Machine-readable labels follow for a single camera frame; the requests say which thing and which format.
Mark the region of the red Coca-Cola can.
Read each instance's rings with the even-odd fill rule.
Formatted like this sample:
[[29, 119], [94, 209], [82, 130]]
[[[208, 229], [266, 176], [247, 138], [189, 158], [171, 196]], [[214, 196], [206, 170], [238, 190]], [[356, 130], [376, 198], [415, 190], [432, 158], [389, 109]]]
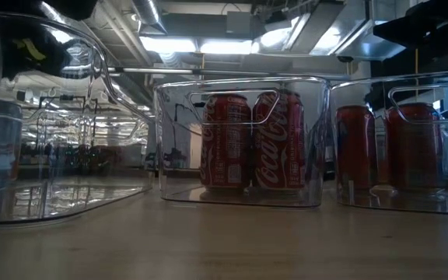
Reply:
[[343, 187], [369, 190], [377, 182], [375, 117], [365, 106], [336, 110], [337, 178]]
[[250, 184], [251, 110], [235, 93], [212, 95], [204, 106], [201, 126], [201, 183], [208, 189], [243, 190]]
[[262, 93], [253, 108], [253, 185], [264, 190], [299, 190], [305, 184], [306, 125], [296, 93]]
[[406, 103], [387, 111], [390, 185], [399, 191], [442, 187], [443, 144], [438, 112], [428, 103]]

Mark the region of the clear plastic bin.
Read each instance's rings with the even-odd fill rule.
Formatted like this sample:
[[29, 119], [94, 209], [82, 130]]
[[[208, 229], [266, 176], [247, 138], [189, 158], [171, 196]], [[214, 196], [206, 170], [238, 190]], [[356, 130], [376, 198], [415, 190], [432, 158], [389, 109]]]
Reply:
[[[140, 168], [145, 164], [152, 110], [121, 91], [107, 58], [90, 36], [66, 25], [0, 12], [0, 18], [51, 28], [72, 56], [59, 76], [37, 70], [1, 79], [0, 100], [22, 110], [19, 167]], [[0, 188], [0, 224], [67, 218], [147, 191], [148, 178], [69, 176], [16, 179]]]
[[[305, 184], [299, 190], [273, 191], [253, 185], [254, 140], [257, 122], [253, 120], [253, 108], [262, 93], [279, 94], [285, 91], [296, 93], [304, 106], [306, 125]], [[169, 170], [163, 162], [163, 154], [173, 148], [174, 105], [183, 104], [191, 110], [187, 118], [202, 126], [204, 106], [212, 95], [235, 93], [247, 98], [251, 110], [250, 151], [248, 171], [250, 184], [243, 190], [229, 188], [206, 188], [201, 179], [168, 176]], [[159, 187], [164, 199], [231, 205], [265, 205], [287, 208], [316, 207], [321, 202], [326, 161], [327, 118], [329, 114], [330, 85], [326, 79], [313, 76], [286, 76], [248, 79], [220, 79], [201, 82], [167, 83], [156, 87], [156, 137], [159, 157]]]
[[[334, 84], [330, 89], [331, 123], [334, 141], [334, 167], [337, 181], [337, 199], [344, 205], [363, 208], [381, 208], [416, 212], [448, 214], [448, 72], [356, 79]], [[365, 106], [375, 117], [375, 132], [387, 130], [387, 111], [406, 103], [428, 103], [438, 112], [433, 124], [440, 127], [443, 144], [442, 187], [434, 191], [399, 191], [388, 181], [377, 182], [369, 190], [356, 190], [352, 184], [343, 187], [337, 178], [336, 110], [339, 107]]]

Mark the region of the fluorescent ceiling light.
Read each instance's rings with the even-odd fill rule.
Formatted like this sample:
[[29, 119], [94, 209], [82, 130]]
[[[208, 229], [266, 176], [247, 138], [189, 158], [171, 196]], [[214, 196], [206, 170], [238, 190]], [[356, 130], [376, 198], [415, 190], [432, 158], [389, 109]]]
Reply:
[[204, 54], [250, 54], [252, 41], [207, 40], [201, 47]]
[[194, 41], [184, 38], [167, 37], [139, 37], [147, 51], [169, 54], [175, 52], [195, 52], [197, 50]]

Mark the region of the grey horizontal ceiling pipe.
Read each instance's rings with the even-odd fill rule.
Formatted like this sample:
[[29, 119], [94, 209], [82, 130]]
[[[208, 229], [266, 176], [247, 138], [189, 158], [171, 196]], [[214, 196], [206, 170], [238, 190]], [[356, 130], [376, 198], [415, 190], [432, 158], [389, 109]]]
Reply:
[[108, 67], [110, 74], [142, 73], [142, 74], [164, 74], [164, 75], [228, 75], [228, 76], [313, 76], [328, 80], [349, 81], [348, 75], [331, 75], [317, 73], [285, 73], [285, 72], [252, 72], [236, 70], [215, 70], [200, 68], [126, 68]]

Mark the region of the grey ceiling box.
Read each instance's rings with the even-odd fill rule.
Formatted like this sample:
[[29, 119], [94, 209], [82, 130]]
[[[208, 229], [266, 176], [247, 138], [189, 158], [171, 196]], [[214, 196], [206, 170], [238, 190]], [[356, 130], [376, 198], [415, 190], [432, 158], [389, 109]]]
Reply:
[[233, 35], [249, 35], [251, 26], [249, 12], [228, 11], [226, 13], [226, 32]]

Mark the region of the round silver air duct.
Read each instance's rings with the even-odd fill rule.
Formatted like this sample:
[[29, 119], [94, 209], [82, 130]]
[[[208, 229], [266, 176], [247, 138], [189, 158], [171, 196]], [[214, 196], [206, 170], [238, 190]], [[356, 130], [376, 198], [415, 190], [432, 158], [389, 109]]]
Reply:
[[156, 0], [131, 0], [138, 19], [139, 34], [167, 35]]

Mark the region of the black background rig frame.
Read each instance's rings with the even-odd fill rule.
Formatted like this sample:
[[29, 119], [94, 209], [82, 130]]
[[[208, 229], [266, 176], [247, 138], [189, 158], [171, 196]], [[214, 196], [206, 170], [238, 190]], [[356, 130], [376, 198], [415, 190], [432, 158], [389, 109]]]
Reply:
[[182, 169], [196, 170], [201, 162], [201, 126], [187, 120], [191, 110], [183, 104], [174, 105], [173, 148], [179, 149], [186, 157], [186, 166]]

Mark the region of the shiny rectangular air duct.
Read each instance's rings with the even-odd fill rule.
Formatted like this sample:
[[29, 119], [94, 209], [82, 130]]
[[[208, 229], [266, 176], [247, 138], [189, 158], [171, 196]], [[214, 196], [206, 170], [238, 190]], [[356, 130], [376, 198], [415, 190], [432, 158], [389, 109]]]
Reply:
[[405, 14], [401, 0], [298, 0], [285, 17], [264, 26], [252, 54], [277, 57], [336, 56], [382, 61], [404, 47], [373, 34], [373, 29]]

